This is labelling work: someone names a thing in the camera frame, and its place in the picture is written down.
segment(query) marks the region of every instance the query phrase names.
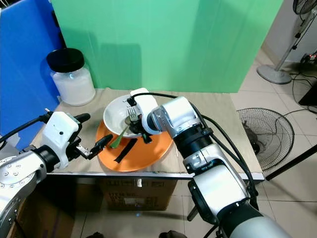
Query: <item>tiled floor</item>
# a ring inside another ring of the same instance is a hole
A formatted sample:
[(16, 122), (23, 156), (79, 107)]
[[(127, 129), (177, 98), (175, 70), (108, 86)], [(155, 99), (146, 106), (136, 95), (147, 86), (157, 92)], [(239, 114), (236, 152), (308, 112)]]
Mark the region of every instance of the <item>tiled floor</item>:
[[(271, 63), (259, 51), (238, 93), (231, 95), (236, 109), (263, 107), (281, 114), (301, 109), (293, 100), (292, 84), (271, 84), (256, 73), (258, 65)], [(296, 82), (294, 93), (299, 100), (309, 86)], [(287, 161), (317, 143), (317, 120), (310, 112), (287, 116), (295, 131), (295, 142)], [(276, 220), (294, 238), (315, 238), (317, 234), (317, 155), (298, 164), (270, 182), (257, 185), (260, 210)], [(158, 238), (160, 232), (175, 230), (188, 238), (202, 238), (211, 228), (200, 216), (192, 222), (186, 216), (193, 207), (187, 182), (179, 181), (165, 212), (78, 213), (73, 238), (85, 238), (98, 231), (106, 238)]]

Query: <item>fan pole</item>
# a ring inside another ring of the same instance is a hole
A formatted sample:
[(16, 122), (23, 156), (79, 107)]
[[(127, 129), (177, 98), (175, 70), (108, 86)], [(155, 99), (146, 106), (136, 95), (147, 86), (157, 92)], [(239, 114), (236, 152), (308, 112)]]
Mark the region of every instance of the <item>fan pole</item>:
[(289, 47), (287, 48), (282, 59), (280, 60), (280, 62), (277, 64), (277, 66), (275, 68), (273, 65), (261, 65), (257, 68), (257, 72), (262, 78), (264, 78), (265, 80), (267, 80), (271, 83), (275, 83), (275, 84), (286, 84), (286, 83), (289, 83), (292, 81), (291, 76), (287, 72), (282, 71), (280, 69), (283, 66), (288, 55), (292, 51), (293, 47), (296, 45), (302, 32), (306, 29), (309, 22), (312, 20), (315, 11), (316, 11), (315, 9), (311, 10), (310, 13), (308, 14), (308, 16), (305, 18), (305, 20), (301, 24), (297, 34), (295, 35), (292, 44), (289, 45)]

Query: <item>black jar lid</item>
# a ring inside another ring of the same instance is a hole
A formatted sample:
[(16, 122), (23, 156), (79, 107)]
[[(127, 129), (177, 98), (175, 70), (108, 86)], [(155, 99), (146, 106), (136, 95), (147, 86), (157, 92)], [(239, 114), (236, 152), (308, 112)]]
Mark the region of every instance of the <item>black jar lid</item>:
[(76, 71), (85, 64), (83, 53), (73, 48), (52, 51), (46, 56), (46, 60), (51, 70), (60, 73)]

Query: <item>fork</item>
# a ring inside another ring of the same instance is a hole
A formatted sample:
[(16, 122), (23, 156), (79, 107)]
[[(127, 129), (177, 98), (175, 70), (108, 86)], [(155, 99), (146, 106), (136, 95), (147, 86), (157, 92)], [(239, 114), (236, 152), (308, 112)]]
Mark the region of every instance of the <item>fork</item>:
[(130, 121), (137, 121), (139, 119), (133, 107), (128, 108), (128, 114)]

